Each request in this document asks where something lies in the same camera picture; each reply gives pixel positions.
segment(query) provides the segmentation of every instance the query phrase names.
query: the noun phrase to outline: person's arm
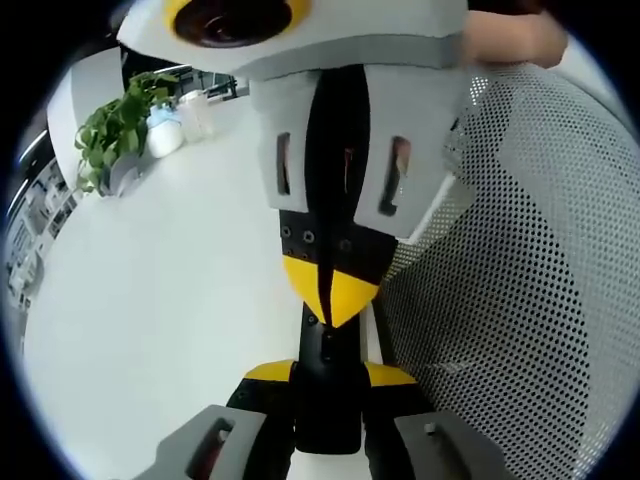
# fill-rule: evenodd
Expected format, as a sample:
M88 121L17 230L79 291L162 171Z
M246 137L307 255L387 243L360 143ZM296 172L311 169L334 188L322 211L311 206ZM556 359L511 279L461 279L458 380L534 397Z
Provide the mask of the person's arm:
M531 62L541 67L560 63L567 34L551 15L499 15L470 11L465 26L465 56L487 63Z

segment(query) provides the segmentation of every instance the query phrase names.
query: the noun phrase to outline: green leaves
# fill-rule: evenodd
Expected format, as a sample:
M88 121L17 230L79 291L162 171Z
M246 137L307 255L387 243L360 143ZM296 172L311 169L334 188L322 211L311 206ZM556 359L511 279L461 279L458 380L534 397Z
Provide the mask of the green leaves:
M116 144L114 143L109 145L109 147L104 151L102 161L106 167L111 168L117 159L118 154L116 153Z
M104 161L102 160L102 151L101 150L91 150L91 152L89 152L89 165L91 165L93 168L102 168L102 165L104 164Z
M120 118L124 124L124 128L130 129L135 127L145 113L145 105L140 97L131 94L125 94L120 105Z
M78 188L98 190L101 181L122 155L142 156L147 140L147 118L153 105L171 105L167 83L176 83L172 75L144 72L132 77L122 96L96 109L78 129L74 146L81 151L78 164Z
M160 80L164 80L165 82L171 82L171 83L178 82L178 79L176 77L174 77L173 75L168 75L166 73L159 74L158 78L160 78Z

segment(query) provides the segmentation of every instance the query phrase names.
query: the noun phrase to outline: black panel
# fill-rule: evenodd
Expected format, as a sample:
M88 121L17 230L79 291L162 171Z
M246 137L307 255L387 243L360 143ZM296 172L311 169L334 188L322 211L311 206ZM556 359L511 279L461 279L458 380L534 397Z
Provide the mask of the black panel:
M360 450L367 372L360 361L360 322L339 329L318 322L305 305L295 390L296 448L344 455Z
M280 210L280 238L284 255L317 264L318 246L326 245L326 242L320 241L323 233L318 229L313 214Z
M395 237L351 223L333 236L333 264L340 272L380 285L398 246Z
M305 187L309 211L334 228L352 221L360 199L370 115L361 65L322 72L307 126Z
M294 450L289 383L245 378L231 395L227 407L267 415L249 454L243 479L286 479Z
M373 480L413 480L415 474L394 419L433 411L417 384L374 387L364 406L365 453Z

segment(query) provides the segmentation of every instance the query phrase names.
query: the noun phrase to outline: plant pot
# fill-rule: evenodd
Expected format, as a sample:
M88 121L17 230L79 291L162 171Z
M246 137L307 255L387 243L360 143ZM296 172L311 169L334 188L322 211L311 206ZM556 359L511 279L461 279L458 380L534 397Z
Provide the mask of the plant pot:
M100 195L121 196L148 166L148 159L128 153L118 158L110 169L105 169L100 182Z

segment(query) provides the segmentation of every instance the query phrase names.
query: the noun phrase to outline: black dotted mesh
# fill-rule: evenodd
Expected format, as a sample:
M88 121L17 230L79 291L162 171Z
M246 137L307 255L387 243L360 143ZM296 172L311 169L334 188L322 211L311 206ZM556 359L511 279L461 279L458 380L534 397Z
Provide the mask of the black dotted mesh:
M593 99L526 66L474 78L447 148L475 200L462 215L445 202L396 253L380 294L396 360L516 477L583 478L638 384L637 146Z

